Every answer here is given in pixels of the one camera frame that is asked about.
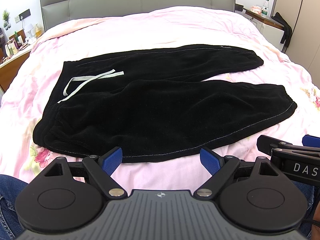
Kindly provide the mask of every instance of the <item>cable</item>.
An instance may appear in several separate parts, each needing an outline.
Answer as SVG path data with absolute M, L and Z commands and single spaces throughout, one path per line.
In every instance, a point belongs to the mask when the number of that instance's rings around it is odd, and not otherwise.
M 315 225 L 315 226 L 320 228 L 320 222 L 316 221 L 316 220 L 313 220 L 313 219 L 303 219 L 301 223 L 302 224 L 313 224 L 313 225 Z

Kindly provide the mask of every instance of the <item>black sweatpants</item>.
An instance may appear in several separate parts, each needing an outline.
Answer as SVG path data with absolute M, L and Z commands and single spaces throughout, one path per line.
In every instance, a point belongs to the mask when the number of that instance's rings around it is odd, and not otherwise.
M 165 161 L 235 143 L 287 119 L 297 105 L 283 86 L 201 81 L 261 65 L 251 50 L 203 44 L 65 62 L 33 140 L 75 157 L 120 146 L 123 162 Z M 112 69 L 124 75 L 92 80 L 58 103 L 71 78 Z M 82 82 L 71 82 L 68 95 Z

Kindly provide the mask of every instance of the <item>potted plant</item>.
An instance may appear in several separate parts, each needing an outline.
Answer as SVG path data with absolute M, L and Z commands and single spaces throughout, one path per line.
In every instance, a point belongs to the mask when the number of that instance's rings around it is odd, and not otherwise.
M 11 23 L 9 23 L 10 20 L 10 13 L 6 10 L 3 11 L 2 13 L 2 19 L 4 21 L 3 27 L 8 30 L 11 27 Z
M 8 30 L 8 22 L 7 21 L 4 21 L 3 22 L 3 27 L 4 29 L 7 31 Z

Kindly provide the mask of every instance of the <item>wall outlet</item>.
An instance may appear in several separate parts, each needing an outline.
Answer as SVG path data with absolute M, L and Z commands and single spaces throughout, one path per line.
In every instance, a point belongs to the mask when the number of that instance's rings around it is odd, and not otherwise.
M 19 15 L 16 16 L 16 17 L 14 18 L 14 20 L 16 21 L 16 23 L 18 23 L 18 22 L 20 21 Z
M 30 16 L 31 13 L 30 13 L 30 9 L 24 11 L 23 13 L 19 14 L 19 17 L 21 19 L 21 16 L 23 17 L 23 19 L 27 18 L 28 16 Z

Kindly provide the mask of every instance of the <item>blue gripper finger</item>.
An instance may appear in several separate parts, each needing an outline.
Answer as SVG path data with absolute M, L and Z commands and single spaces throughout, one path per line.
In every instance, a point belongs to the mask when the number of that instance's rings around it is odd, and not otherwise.
M 101 156 L 98 160 L 99 166 L 109 176 L 118 168 L 122 162 L 122 149 L 120 147 L 114 147 L 111 151 Z
M 200 161 L 211 175 L 216 174 L 224 165 L 224 158 L 208 148 L 200 150 Z
M 303 144 L 303 146 L 319 148 L 320 147 L 320 138 L 307 134 L 302 138 L 302 144 Z

